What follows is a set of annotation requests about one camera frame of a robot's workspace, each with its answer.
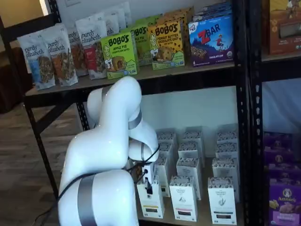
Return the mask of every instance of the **green bobo's box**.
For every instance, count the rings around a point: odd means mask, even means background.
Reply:
[[[152,57],[147,35],[147,23],[135,24],[126,29],[135,35],[139,66],[151,65]]]
[[[108,79],[135,75],[139,72],[133,32],[121,32],[100,40]]]

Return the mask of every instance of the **brown couch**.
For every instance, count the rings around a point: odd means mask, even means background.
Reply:
[[[32,76],[27,73],[26,63],[21,48],[13,48],[13,54],[21,80],[22,89],[27,92],[32,88]],[[10,111],[22,101],[18,86],[5,52],[0,52],[0,113]]]

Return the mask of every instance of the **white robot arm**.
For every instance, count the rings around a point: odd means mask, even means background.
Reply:
[[[143,179],[150,188],[158,140],[143,121],[139,83],[132,77],[116,82],[109,90],[89,95],[88,112],[98,125],[78,134],[69,144],[60,193],[80,175],[93,175],[75,182],[58,204],[61,226],[138,225],[135,188],[131,175],[121,170],[128,157],[146,160]]]

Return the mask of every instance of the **wooden floor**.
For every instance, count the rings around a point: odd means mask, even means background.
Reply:
[[[34,109],[39,119],[51,108]],[[73,107],[42,133],[42,140],[60,182],[66,148],[80,132]],[[46,211],[54,197],[27,114],[22,105],[0,114],[0,226],[31,226]],[[57,211],[46,226],[57,226]]]

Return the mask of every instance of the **yellow bobo's box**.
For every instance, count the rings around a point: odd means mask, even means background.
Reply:
[[[154,70],[185,65],[181,27],[181,19],[148,27]]]

